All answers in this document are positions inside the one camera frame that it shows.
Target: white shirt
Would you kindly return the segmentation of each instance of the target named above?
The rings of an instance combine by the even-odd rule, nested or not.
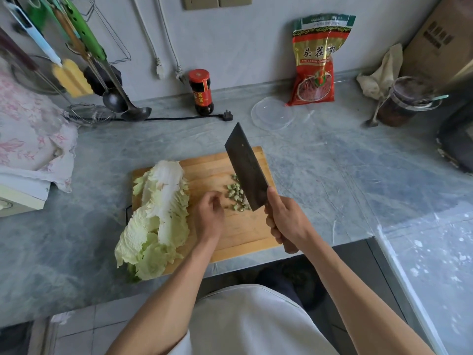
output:
[[[339,355],[299,305],[261,285],[236,285],[198,301],[172,355]]]

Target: white edge strip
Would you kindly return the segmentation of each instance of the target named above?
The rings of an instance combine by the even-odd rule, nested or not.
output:
[[[435,329],[434,323],[430,319],[430,316],[425,310],[421,300],[417,296],[414,287],[409,281],[409,278],[407,277],[403,267],[401,266],[401,263],[397,259],[396,252],[391,246],[391,243],[389,243],[386,236],[384,235],[383,228],[380,224],[378,225],[377,229],[378,234],[375,235],[375,238],[378,241],[378,244],[382,252],[384,253],[389,265],[391,266],[391,269],[393,269],[393,272],[396,274],[396,277],[399,280],[399,283],[401,284],[404,293],[406,294],[406,297],[409,303],[411,304],[414,313],[417,316],[417,319],[421,323],[421,326],[424,329],[425,334],[427,335],[427,338],[429,339],[434,352],[437,355],[448,355],[448,352],[446,351],[446,348],[443,345],[442,340],[440,339],[439,333],[437,332],[437,329]]]

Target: cardboard box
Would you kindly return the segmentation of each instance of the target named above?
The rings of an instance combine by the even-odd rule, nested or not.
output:
[[[473,77],[473,0],[442,0],[404,50],[403,76],[439,89]]]

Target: forearm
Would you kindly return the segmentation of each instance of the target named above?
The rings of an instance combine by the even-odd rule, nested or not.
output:
[[[166,283],[138,310],[106,355],[169,352],[186,334],[197,292],[215,244],[195,245]]]
[[[425,342],[310,230],[303,252],[334,301],[359,355],[433,355]]]

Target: container of chili sauce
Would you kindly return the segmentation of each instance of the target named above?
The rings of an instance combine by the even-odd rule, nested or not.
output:
[[[194,93],[195,110],[201,116],[208,116],[213,112],[209,71],[203,69],[190,71],[189,84]]]

